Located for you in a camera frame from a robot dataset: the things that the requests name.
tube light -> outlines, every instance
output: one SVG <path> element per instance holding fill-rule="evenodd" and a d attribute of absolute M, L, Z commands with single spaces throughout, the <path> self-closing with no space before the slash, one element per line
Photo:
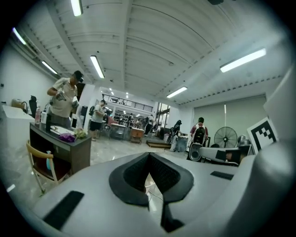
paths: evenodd
<path fill-rule="evenodd" d="M 43 63 L 43 65 L 45 66 L 45 67 L 47 67 L 50 71 L 52 71 L 54 74 L 57 74 L 57 72 L 56 71 L 54 71 L 45 61 L 42 61 L 42 63 Z"/>
<path fill-rule="evenodd" d="M 262 50 L 259 50 L 259 51 L 255 52 L 255 53 L 244 56 L 244 57 L 242 57 L 242 58 L 240 58 L 240 59 L 238 59 L 238 60 L 236 60 L 234 62 L 231 62 L 231 63 L 228 63 L 228 64 L 226 64 L 224 66 L 221 66 L 220 70 L 222 72 L 227 72 L 227 71 L 229 71 L 231 69 L 234 69 L 234 68 L 236 68 L 236 67 L 238 67 L 240 65 L 243 65 L 243 64 L 245 64 L 247 62 L 250 62 L 250 61 L 255 60 L 257 58 L 263 57 L 265 55 L 266 55 L 266 49 L 262 49 Z"/>
<path fill-rule="evenodd" d="M 179 90 L 177 90 L 177 91 L 175 91 L 175 92 L 169 94 L 169 95 L 167 96 L 167 98 L 172 98 L 173 96 L 175 96 L 175 95 L 177 95 L 177 94 L 179 94 L 179 93 L 181 93 L 181 92 L 183 92 L 183 91 L 185 91 L 185 90 L 187 90 L 187 87 L 182 87 L 181 89 L 179 89 Z"/>
<path fill-rule="evenodd" d="M 98 59 L 97 59 L 97 57 L 95 55 L 91 55 L 91 61 L 92 61 L 93 65 L 94 65 L 99 77 L 100 78 L 105 78 L 104 74 L 103 74 L 103 72 L 101 70 L 101 67 L 99 65 Z"/>
<path fill-rule="evenodd" d="M 81 0 L 71 0 L 74 16 L 78 17 L 83 13 Z"/>
<path fill-rule="evenodd" d="M 18 33 L 18 31 L 13 28 L 12 29 L 13 33 L 16 35 L 16 37 L 23 43 L 23 44 L 26 44 L 26 42 L 24 41 L 24 39 L 20 36 L 20 34 Z"/>

balcony railing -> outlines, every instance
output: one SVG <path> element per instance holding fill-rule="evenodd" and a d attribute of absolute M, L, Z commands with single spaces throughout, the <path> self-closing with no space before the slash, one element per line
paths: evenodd
<path fill-rule="evenodd" d="M 115 97 L 112 95 L 107 95 L 107 94 L 102 94 L 102 95 L 103 95 L 103 99 L 106 102 L 113 102 L 113 103 L 117 103 L 119 105 L 132 107 L 132 108 L 136 108 L 136 109 L 142 109 L 142 110 L 149 111 L 149 112 L 152 112 L 152 110 L 153 110 L 152 106 L 147 106 L 144 104 L 133 102 L 131 100 L 122 99 L 122 98 Z"/>

floor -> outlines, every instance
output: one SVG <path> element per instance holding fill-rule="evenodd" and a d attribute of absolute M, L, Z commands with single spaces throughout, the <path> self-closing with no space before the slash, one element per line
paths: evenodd
<path fill-rule="evenodd" d="M 167 159 L 171 156 L 186 159 L 186 153 L 170 152 L 170 150 L 160 148 L 150 148 L 146 145 L 146 139 L 156 139 L 154 137 L 144 137 L 142 144 L 120 141 L 101 136 L 97 141 L 92 142 L 91 165 L 118 159 L 123 156 L 142 152 L 159 152 Z M 14 201 L 32 208 L 42 196 L 37 181 L 32 173 L 26 147 L 17 150 L 6 147 L 2 138 L 0 157 L 0 174 L 2 182 Z M 49 192 L 54 188 L 54 184 L 40 179 L 43 188 Z M 149 175 L 146 180 L 147 195 L 150 200 L 150 212 L 155 217 L 155 221 L 160 222 L 162 209 L 162 195 Z"/>

black office chair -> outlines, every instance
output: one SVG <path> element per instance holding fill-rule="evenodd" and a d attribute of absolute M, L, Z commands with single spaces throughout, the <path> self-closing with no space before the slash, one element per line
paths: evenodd
<path fill-rule="evenodd" d="M 35 96 L 31 95 L 31 99 L 29 100 L 29 105 L 32 112 L 32 117 L 35 118 L 35 113 L 37 110 L 37 99 Z"/>

industrial fan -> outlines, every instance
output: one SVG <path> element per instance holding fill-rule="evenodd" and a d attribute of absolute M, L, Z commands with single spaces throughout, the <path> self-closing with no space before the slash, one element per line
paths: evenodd
<path fill-rule="evenodd" d="M 230 127 L 222 127 L 216 132 L 214 142 L 221 148 L 233 148 L 237 143 L 236 132 Z"/>

